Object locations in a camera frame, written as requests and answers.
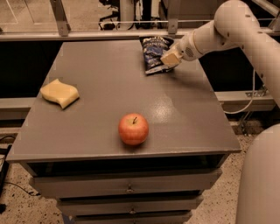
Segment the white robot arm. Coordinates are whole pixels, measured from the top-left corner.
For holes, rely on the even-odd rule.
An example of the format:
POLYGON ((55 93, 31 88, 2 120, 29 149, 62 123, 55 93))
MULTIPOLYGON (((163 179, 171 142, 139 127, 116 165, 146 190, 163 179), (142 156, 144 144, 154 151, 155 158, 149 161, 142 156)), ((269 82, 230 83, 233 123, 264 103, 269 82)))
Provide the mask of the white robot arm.
MULTIPOLYGON (((163 54, 168 67, 207 53, 240 48, 280 107, 280 44, 264 32, 242 0, 227 0, 213 20, 188 32, 163 54)), ((280 124, 260 133, 248 147, 239 184, 235 224, 280 224, 280 124)))

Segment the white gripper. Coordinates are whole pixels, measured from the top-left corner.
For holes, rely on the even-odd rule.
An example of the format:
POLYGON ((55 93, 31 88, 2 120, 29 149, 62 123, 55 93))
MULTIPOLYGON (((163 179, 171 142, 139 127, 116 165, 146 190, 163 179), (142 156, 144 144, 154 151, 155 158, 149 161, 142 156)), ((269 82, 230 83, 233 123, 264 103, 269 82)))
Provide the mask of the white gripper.
POLYGON ((175 50, 165 52, 161 61, 167 67, 176 67, 181 60, 193 61, 201 58, 203 54, 197 49, 194 43, 194 32, 188 32, 175 44, 175 50))

